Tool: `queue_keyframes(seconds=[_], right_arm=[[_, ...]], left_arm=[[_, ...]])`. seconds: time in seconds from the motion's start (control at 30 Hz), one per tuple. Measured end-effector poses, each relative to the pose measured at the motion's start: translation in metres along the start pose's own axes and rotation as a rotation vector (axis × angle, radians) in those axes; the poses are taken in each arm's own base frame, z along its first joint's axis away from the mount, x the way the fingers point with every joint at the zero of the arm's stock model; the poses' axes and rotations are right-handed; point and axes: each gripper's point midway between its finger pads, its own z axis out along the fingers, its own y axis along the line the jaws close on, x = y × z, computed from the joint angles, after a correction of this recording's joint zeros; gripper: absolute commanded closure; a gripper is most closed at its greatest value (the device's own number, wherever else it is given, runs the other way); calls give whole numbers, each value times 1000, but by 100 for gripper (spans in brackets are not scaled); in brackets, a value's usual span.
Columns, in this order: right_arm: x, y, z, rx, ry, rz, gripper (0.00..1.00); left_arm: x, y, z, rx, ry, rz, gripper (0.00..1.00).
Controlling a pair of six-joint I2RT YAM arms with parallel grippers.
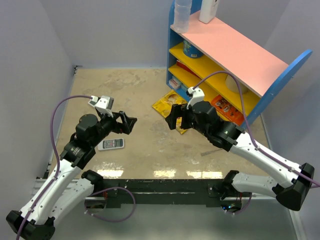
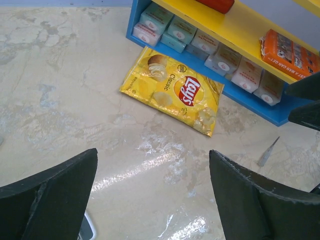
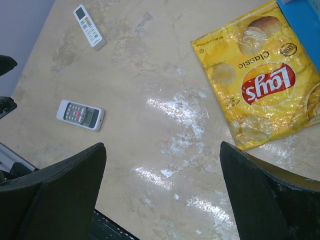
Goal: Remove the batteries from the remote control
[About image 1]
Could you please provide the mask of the grey button remote control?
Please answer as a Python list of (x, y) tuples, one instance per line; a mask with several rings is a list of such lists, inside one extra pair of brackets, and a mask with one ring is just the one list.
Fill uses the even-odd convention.
[(117, 150), (117, 149), (123, 149), (124, 145), (125, 145), (125, 142), (123, 138), (104, 139), (97, 145), (97, 149), (99, 151)]

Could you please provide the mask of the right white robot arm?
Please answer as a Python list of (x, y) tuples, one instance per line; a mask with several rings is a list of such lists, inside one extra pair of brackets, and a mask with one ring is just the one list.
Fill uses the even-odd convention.
[(238, 155), (268, 174), (267, 177), (235, 171), (223, 183), (223, 192), (230, 197), (240, 193), (257, 193), (275, 198), (282, 206), (299, 211), (311, 189), (315, 168), (281, 157), (251, 139), (250, 134), (233, 122), (221, 119), (207, 101), (193, 106), (173, 104), (165, 118), (171, 130), (181, 119), (182, 129), (194, 129), (215, 147)]

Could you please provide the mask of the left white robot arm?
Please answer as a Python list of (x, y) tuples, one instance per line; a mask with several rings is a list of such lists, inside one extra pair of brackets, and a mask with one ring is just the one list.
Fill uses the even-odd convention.
[(129, 135), (137, 118), (125, 112), (85, 114), (75, 127), (75, 133), (58, 157), (56, 167), (37, 193), (20, 210), (12, 210), (6, 217), (16, 238), (49, 240), (59, 220), (87, 196), (99, 196), (104, 190), (103, 177), (87, 170), (67, 190), (87, 163), (96, 154), (96, 146), (110, 133)]

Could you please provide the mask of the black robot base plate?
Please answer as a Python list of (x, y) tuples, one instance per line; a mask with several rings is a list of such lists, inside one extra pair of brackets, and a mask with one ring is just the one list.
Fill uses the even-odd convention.
[(107, 208), (138, 205), (204, 205), (219, 208), (235, 204), (241, 207), (240, 199), (250, 193), (240, 193), (232, 186), (226, 186), (223, 179), (100, 179), (94, 182), (93, 192), (98, 200), (104, 200)]

